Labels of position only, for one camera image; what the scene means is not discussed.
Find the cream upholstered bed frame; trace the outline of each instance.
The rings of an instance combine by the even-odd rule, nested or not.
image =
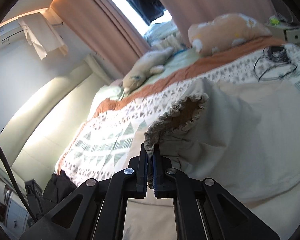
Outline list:
[[[111,79],[88,55],[67,75],[40,88],[12,117],[0,135],[0,146],[23,193],[35,179],[42,189],[55,164],[86,121],[95,94]],[[11,185],[0,160],[0,178]]]

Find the white patterned quilt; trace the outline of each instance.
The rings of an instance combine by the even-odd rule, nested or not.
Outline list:
[[[292,44],[285,46],[288,56],[298,65],[297,70],[286,76],[286,79],[300,92],[300,48]],[[253,65],[261,55],[262,50],[255,51],[195,78],[176,82],[160,93],[137,98],[121,110],[100,114],[85,124],[69,150],[60,157],[61,169],[77,186],[88,178],[111,178],[124,168],[127,158],[138,155],[130,152],[135,133],[147,129],[197,78],[207,77],[213,82],[223,80],[237,84],[258,82]],[[267,64],[260,61],[256,68],[257,74],[262,73]],[[268,77],[279,76],[291,67],[276,68],[269,72]],[[134,143],[141,145],[143,140]]]

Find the nightstand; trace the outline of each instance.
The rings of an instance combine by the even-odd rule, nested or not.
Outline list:
[[[271,31],[274,37],[300,47],[300,27],[270,24],[265,24],[265,26]]]

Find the pink patterned pillow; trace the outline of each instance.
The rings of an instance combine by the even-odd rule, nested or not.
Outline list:
[[[257,20],[240,13],[218,16],[212,22],[194,24],[188,31],[196,52],[210,56],[271,32]]]

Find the orange blanket trim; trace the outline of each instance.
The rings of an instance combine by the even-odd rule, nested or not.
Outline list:
[[[97,107],[93,117],[97,117],[99,116],[99,114],[104,113],[108,110],[120,110],[136,98],[144,98],[149,95],[159,93],[175,82],[194,78],[212,69],[231,63],[240,57],[255,52],[256,50],[263,49],[271,45],[278,46],[284,43],[285,42],[283,40],[274,37],[261,37],[253,41],[249,41],[241,46],[216,53],[210,57],[200,58],[189,67],[179,69],[172,73],[170,76],[160,79],[154,84],[146,85],[140,91],[124,98],[121,101],[114,101],[107,98],[106,100],[102,101]]]

